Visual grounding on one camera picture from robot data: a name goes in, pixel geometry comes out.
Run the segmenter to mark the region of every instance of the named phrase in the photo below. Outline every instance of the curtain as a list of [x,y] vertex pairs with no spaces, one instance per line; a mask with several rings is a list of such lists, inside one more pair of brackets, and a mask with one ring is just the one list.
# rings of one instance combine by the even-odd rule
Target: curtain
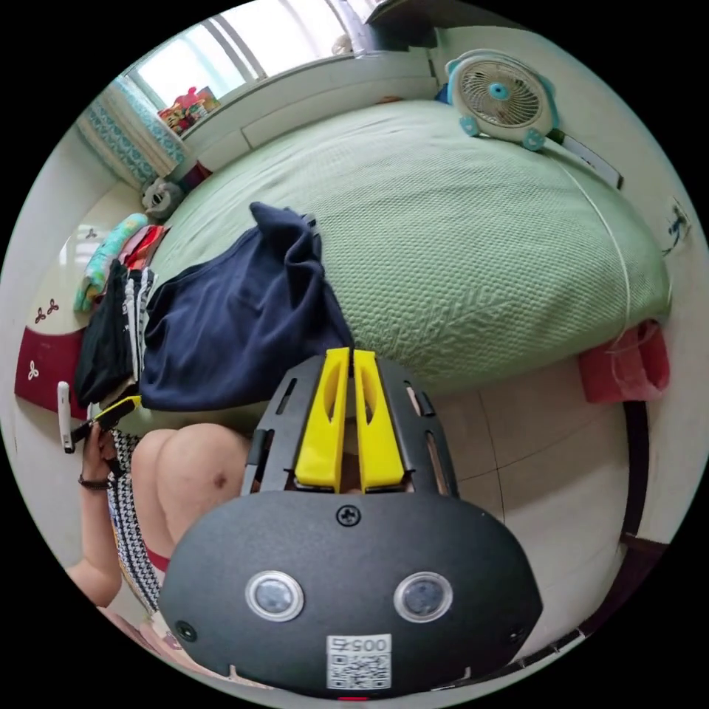
[[185,144],[127,77],[114,79],[76,125],[116,177],[138,191],[167,177],[187,157]]

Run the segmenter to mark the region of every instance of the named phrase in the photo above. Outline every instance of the camera lens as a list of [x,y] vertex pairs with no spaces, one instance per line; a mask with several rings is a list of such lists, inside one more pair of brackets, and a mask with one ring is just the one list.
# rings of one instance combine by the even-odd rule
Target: camera lens
[[422,572],[405,578],[394,593],[398,614],[412,623],[429,623],[451,607],[453,589],[439,574]]
[[246,602],[256,615],[283,623],[303,609],[303,590],[288,574],[266,571],[253,576],[246,586]]

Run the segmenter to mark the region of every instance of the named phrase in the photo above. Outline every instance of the hand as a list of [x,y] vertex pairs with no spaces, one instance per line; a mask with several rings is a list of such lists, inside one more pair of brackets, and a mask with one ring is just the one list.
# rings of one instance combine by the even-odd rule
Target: hand
[[106,463],[116,457],[116,448],[111,431],[103,432],[95,423],[83,444],[83,479],[88,482],[104,482],[111,469]]

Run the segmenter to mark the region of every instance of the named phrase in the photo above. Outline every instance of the white fan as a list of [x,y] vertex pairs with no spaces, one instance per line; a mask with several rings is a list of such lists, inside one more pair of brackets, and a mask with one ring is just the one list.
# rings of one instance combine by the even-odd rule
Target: white fan
[[483,133],[539,150],[558,127],[554,87],[517,59],[476,49],[445,68],[448,102],[458,109],[468,135]]

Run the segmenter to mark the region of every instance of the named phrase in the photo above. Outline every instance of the houndstooth skirt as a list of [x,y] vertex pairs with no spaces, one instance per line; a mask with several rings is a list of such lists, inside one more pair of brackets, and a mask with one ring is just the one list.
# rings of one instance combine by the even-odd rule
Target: houndstooth skirt
[[118,558],[123,577],[145,610],[152,615],[158,610],[160,582],[148,558],[143,535],[140,533],[131,480],[131,457],[140,438],[113,431],[113,439],[121,474],[111,473],[112,485],[108,496]]

